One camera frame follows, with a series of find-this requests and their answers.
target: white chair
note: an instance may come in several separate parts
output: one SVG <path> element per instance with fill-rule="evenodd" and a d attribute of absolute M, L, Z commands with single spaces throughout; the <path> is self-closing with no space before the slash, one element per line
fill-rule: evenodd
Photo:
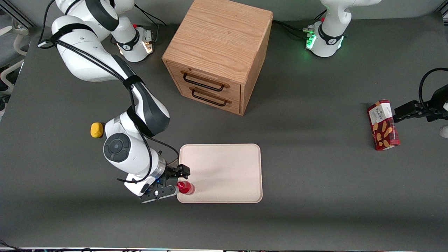
<path fill-rule="evenodd" d="M 28 30 L 25 29 L 24 27 L 22 27 L 22 26 L 21 26 L 20 24 L 18 24 L 16 21 L 14 21 L 13 26 L 7 26 L 7 27 L 1 29 L 1 30 L 0 30 L 0 36 L 3 36 L 3 35 L 5 35 L 5 34 L 7 34 L 7 33 L 17 34 L 17 36 L 16 36 L 16 38 L 15 38 L 15 40 L 14 40 L 14 43 L 13 43 L 14 50 L 15 50 L 17 53 L 19 53 L 19 54 L 25 56 L 25 55 L 26 55 L 26 52 L 22 50 L 22 48 L 21 48 L 21 42 L 22 42 L 23 38 L 29 34 L 29 33 L 28 33 Z M 1 92 L 2 95 L 8 95 L 8 94 L 11 94 L 11 92 L 13 91 L 14 84 L 12 84 L 12 83 L 6 78 L 6 76 L 7 76 L 9 73 L 12 73 L 14 70 L 18 69 L 19 67 L 21 67 L 23 61 L 24 61 L 24 60 L 21 60 L 21 61 L 15 63 L 14 65 L 10 66 L 9 68 L 3 70 L 3 72 L 0 73 L 0 79 L 1 79 L 1 81 L 4 82 L 4 83 L 8 86 L 8 89 L 7 89 L 7 90 Z"/>

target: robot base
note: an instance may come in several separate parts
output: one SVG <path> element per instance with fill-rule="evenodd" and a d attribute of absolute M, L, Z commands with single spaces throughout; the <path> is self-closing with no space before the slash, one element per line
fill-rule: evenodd
<path fill-rule="evenodd" d="M 127 61 L 139 62 L 146 58 L 146 56 L 153 53 L 154 44 L 152 41 L 152 32 L 150 30 L 145 30 L 141 27 L 136 28 L 139 33 L 138 42 L 133 48 L 126 50 L 127 48 L 122 48 L 117 44 L 120 49 L 120 54 L 123 55 Z"/>
<path fill-rule="evenodd" d="M 315 32 L 319 26 L 322 24 L 321 21 L 316 22 L 315 24 L 309 25 L 308 30 L 309 34 L 311 34 L 311 37 L 308 38 L 306 41 L 306 49 L 312 51 L 315 55 L 319 57 L 330 57 L 333 56 L 333 54 L 336 53 L 336 51 L 340 48 L 342 40 L 344 37 L 339 41 L 336 41 L 333 45 L 327 45 L 327 42 L 319 35 L 318 32 Z"/>

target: red bottle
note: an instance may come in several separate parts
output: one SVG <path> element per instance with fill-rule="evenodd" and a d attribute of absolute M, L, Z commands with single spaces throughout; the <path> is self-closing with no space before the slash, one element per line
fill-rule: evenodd
<path fill-rule="evenodd" d="M 177 182 L 177 188 L 179 188 L 180 193 L 185 195 L 191 195 L 195 190 L 194 185 L 188 181 Z"/>

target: red box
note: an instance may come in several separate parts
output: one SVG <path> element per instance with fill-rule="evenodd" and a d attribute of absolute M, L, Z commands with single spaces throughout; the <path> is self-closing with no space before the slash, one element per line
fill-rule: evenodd
<path fill-rule="evenodd" d="M 375 150 L 384 151 L 400 145 L 388 100 L 379 100 L 367 109 Z"/>

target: yellow sponge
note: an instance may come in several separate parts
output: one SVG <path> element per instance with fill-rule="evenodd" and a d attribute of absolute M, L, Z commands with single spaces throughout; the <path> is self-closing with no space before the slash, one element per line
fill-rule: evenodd
<path fill-rule="evenodd" d="M 90 127 L 90 135 L 94 138 L 100 138 L 104 134 L 104 128 L 103 125 L 100 122 L 94 122 L 92 123 L 92 126 Z"/>

